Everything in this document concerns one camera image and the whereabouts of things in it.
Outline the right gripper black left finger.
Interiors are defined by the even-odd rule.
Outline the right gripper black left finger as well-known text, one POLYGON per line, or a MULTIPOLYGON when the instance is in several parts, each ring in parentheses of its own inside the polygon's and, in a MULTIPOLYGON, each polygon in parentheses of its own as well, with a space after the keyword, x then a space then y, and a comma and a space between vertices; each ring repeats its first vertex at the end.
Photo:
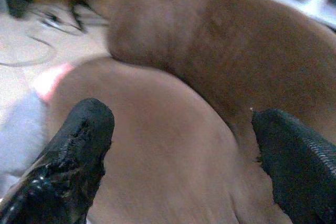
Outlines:
POLYGON ((105 174, 114 116, 95 98, 78 102, 1 202, 1 223, 86 223, 105 174))

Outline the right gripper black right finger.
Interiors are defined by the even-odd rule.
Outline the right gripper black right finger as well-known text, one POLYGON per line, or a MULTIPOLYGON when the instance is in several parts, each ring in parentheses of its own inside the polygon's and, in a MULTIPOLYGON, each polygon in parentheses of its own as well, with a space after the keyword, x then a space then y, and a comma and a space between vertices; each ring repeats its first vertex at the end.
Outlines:
POLYGON ((335 223, 335 145, 277 109, 253 111, 261 167, 292 223, 335 223))

